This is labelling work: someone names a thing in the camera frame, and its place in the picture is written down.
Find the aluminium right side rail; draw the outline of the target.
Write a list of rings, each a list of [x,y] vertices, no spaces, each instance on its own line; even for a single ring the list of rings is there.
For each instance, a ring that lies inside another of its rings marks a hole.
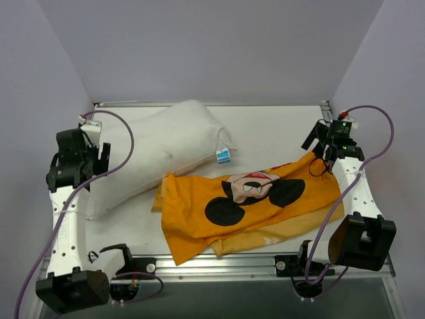
[[[321,109],[321,114],[323,119],[326,122],[331,122],[333,120],[333,115],[332,115],[329,101],[322,101],[319,107]]]

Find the white pillow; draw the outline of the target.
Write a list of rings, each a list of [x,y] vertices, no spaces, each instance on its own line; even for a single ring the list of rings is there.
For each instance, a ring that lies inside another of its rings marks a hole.
[[[111,144],[110,168],[124,166],[90,184],[89,221],[158,186],[168,173],[182,175],[214,160],[217,151],[235,148],[228,129],[196,100],[103,127],[100,140]]]

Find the orange Mickey Mouse pillowcase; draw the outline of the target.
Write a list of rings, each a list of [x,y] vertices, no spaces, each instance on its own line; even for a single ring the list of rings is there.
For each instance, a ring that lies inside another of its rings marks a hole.
[[[340,196],[313,153],[261,171],[207,178],[170,173],[152,212],[176,265],[210,247],[216,256],[275,245],[320,226]]]

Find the aluminium front rail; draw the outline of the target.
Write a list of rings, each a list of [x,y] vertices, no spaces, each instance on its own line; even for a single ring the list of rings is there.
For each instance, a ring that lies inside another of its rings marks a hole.
[[[163,282],[236,282],[289,280],[278,276],[274,253],[242,253],[216,258],[214,254],[199,255],[176,266],[171,255],[134,255],[138,259],[155,259],[155,275]],[[50,257],[45,257],[36,280],[46,277]],[[394,278],[396,275],[389,257],[380,271],[350,268],[342,279]]]

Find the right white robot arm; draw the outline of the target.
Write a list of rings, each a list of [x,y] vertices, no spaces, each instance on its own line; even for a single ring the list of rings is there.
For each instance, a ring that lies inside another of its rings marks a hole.
[[[313,241],[304,242],[305,251],[294,259],[302,274],[312,273],[319,263],[379,271],[396,235],[395,223],[383,217],[373,198],[365,174],[367,161],[351,138],[353,126],[346,120],[319,120],[302,144],[306,150],[318,141],[313,153],[337,180],[341,195],[328,215],[339,205],[344,209],[344,218],[329,240],[321,240],[325,229],[321,226]]]

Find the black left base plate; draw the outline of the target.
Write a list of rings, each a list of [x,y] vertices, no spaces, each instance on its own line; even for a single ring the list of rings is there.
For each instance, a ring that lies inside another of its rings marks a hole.
[[[143,272],[140,278],[144,280],[151,280],[149,274],[154,275],[156,270],[157,259],[154,257],[134,257],[133,258],[133,271]]]

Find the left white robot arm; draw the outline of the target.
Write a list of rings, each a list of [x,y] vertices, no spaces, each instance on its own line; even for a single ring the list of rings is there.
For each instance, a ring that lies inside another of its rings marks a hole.
[[[46,182],[50,191],[54,229],[45,279],[36,283],[37,296],[62,315],[108,302],[110,282],[129,277],[134,262],[129,247],[102,249],[91,263],[86,256],[86,209],[90,183],[108,172],[110,145],[100,143],[100,130],[76,128],[57,133]]]

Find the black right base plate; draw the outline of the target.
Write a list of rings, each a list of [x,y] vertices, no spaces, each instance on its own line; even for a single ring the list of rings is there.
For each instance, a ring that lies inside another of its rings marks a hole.
[[[297,276],[299,272],[296,255],[276,255],[274,264],[277,277]]]

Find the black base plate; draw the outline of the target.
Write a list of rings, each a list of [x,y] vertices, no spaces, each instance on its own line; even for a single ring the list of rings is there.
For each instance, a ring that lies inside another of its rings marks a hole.
[[[277,277],[297,276],[299,272],[296,255],[276,255],[274,264]]]
[[[149,274],[154,275],[156,270],[157,259],[154,257],[134,257],[133,258],[133,271],[143,272],[140,278],[144,280],[151,280]]]

